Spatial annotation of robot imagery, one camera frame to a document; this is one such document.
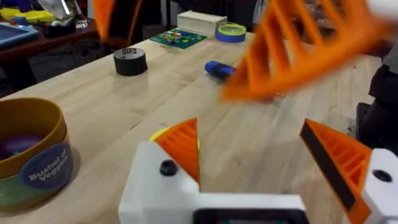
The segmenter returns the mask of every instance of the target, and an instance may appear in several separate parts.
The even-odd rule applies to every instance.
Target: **orange 3d-printed part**
[[[194,180],[200,183],[197,119],[171,127],[155,139]]]
[[[104,43],[128,47],[131,44],[143,0],[93,0],[96,26]]]
[[[366,0],[341,0],[343,16],[332,1],[319,0],[336,30],[333,37],[324,39],[304,0],[271,0],[252,44],[223,88],[222,99],[272,98],[278,92],[297,88],[370,50],[392,30],[388,22],[371,15]],[[294,19],[302,21],[312,38],[315,46],[311,50],[301,43],[292,25]],[[292,61],[284,37],[288,39]]]
[[[371,149],[345,134],[308,119],[300,135],[351,224],[363,224],[370,214],[361,192]]]

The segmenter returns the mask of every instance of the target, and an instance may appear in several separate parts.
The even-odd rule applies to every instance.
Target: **yellow object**
[[[166,132],[167,130],[169,130],[170,128],[163,128],[163,129],[160,129],[160,130],[157,130],[156,132],[155,132],[155,134],[153,134],[150,138],[149,138],[149,140],[150,141],[155,141],[156,139],[157,139],[157,137],[159,137],[161,134],[163,134],[164,132]],[[200,141],[199,141],[199,138],[198,138],[198,150],[200,149]]]
[[[16,16],[25,17],[30,23],[52,22],[55,20],[55,16],[47,11],[20,12],[18,9],[3,8],[0,10],[0,14],[8,21]]]

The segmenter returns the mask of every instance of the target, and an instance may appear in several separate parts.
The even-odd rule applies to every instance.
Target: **background table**
[[[348,133],[357,103],[372,101],[368,89],[380,60],[360,57],[273,102],[220,103],[220,86],[204,66],[210,60],[236,65],[247,44],[210,37],[180,50],[146,40],[136,45],[146,51],[143,75],[117,75],[110,55],[8,96],[38,96],[61,106],[80,170],[53,200],[2,216],[0,223],[119,223],[118,204],[138,143],[198,117],[203,191],[300,194],[312,223],[340,224],[342,209],[299,131],[310,118]]]
[[[81,39],[98,37],[95,21],[90,18],[87,20],[88,26],[85,29],[77,29],[73,34],[55,38],[44,37],[42,29],[35,27],[39,32],[37,39],[0,49],[0,66],[11,84],[21,90],[37,83],[27,61],[30,56]]]

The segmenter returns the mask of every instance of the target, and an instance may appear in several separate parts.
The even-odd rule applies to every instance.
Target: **yellow object on shelf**
[[[25,17],[30,23],[52,22],[55,20],[55,16],[47,11],[20,12],[18,9],[3,8],[0,10],[0,14],[8,21],[16,16]]]

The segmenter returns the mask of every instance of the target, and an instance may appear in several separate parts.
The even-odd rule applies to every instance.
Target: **purple object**
[[[34,135],[20,135],[5,139],[0,144],[0,159],[7,159],[36,145],[43,138]]]
[[[20,12],[29,12],[32,10],[29,0],[18,0],[18,8]]]

